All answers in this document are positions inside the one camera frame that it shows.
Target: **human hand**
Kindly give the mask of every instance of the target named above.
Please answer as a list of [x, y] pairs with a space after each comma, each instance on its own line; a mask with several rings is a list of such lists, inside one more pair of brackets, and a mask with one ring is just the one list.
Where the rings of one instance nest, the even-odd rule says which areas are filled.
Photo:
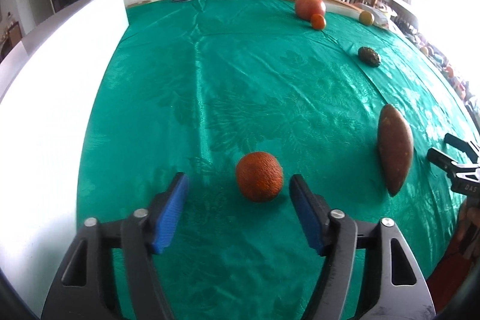
[[[470, 224], [480, 228], [480, 209], [479, 208], [467, 208], [467, 201], [465, 200], [460, 207], [458, 213], [458, 230], [457, 230], [457, 240], [462, 241], [467, 233], [467, 229]], [[473, 256], [476, 258], [480, 255], [480, 240], [478, 241], [474, 251]]]

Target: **bolt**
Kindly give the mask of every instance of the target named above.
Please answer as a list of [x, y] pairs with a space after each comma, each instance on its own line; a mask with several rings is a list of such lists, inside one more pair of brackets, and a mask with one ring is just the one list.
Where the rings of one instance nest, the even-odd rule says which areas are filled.
[[382, 224], [387, 227], [391, 227], [395, 225], [395, 221], [393, 221], [391, 218], [388, 217], [383, 217], [382, 218]]
[[330, 211], [330, 215], [334, 219], [343, 219], [345, 217], [345, 213], [342, 212], [340, 209], [333, 209], [332, 211]]
[[141, 219], [141, 218], [147, 216], [147, 214], [148, 214], [148, 209], [141, 208], [141, 209], [137, 209], [136, 211], [134, 211], [133, 215], [137, 219]]
[[96, 226], [97, 225], [97, 219], [95, 217], [89, 217], [85, 220], [83, 223], [84, 226]]

